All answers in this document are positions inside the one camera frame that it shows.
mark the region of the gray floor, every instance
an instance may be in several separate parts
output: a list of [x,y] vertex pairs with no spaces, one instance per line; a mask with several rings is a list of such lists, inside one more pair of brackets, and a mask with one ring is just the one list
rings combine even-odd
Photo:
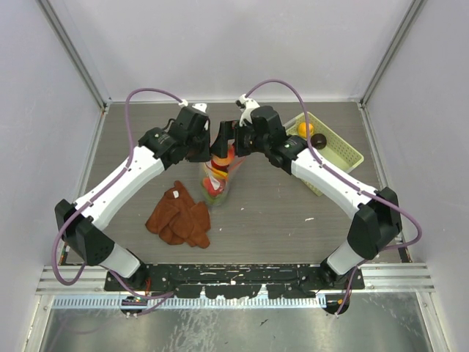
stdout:
[[138,320],[53,309],[43,341],[42,352],[432,351],[415,293],[355,293],[339,319],[310,308],[159,309]]
[[[297,103],[271,104],[287,122],[300,113]],[[309,103],[309,111],[360,151],[365,161],[355,178],[378,187],[374,165],[354,103]],[[176,117],[176,104],[134,104],[133,135],[137,140],[155,126]],[[221,120],[236,120],[233,103],[209,105],[212,134]],[[123,105],[111,107],[103,127],[87,189],[95,187],[128,155]],[[317,197],[298,179],[273,168],[263,155],[251,155],[235,175],[229,198],[211,210],[211,244],[207,249],[187,244],[169,246],[149,233],[144,223],[175,180],[181,180],[195,200],[202,200],[198,165],[182,162],[146,184],[117,213],[106,234],[148,263],[319,263],[346,238],[350,220],[325,196]],[[383,252],[380,262],[399,262],[397,252]],[[79,262],[75,254],[69,263]]]

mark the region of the light green crate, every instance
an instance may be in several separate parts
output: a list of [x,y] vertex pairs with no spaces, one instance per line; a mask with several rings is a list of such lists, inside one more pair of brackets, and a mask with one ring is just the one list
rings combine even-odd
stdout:
[[[354,170],[358,165],[363,163],[363,155],[361,155],[354,147],[343,140],[337,133],[332,131],[325,123],[308,112],[309,123],[314,126],[314,133],[322,133],[328,140],[324,149],[318,152],[332,164],[345,171],[347,174]],[[298,135],[298,126],[305,122],[305,115],[299,114],[293,120],[285,124],[287,134]],[[317,196],[321,196],[322,192],[312,184],[303,181]]]

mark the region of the dark fruit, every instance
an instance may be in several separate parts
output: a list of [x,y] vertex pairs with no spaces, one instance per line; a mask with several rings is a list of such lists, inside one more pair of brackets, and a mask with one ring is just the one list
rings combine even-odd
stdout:
[[328,140],[322,133],[316,133],[311,137],[311,144],[318,150],[324,149],[327,143]]

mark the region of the wall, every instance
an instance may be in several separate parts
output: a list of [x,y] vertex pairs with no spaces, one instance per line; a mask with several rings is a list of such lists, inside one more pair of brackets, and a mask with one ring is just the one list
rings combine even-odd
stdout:
[[0,350],[19,351],[99,108],[34,1],[1,1],[0,32]]
[[[139,87],[231,100],[273,77],[307,100],[346,100],[363,96],[411,0],[51,3],[115,101]],[[294,100],[276,85],[256,96]]]
[[424,228],[412,253],[428,263],[460,351],[469,345],[468,34],[467,1],[428,1],[369,102],[391,185]]

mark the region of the brown cloth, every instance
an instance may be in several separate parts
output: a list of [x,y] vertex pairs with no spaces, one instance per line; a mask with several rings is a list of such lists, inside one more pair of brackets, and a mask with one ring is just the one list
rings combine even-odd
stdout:
[[145,224],[150,232],[159,234],[167,244],[207,248],[210,241],[210,215],[204,202],[195,203],[180,181],[166,191]]

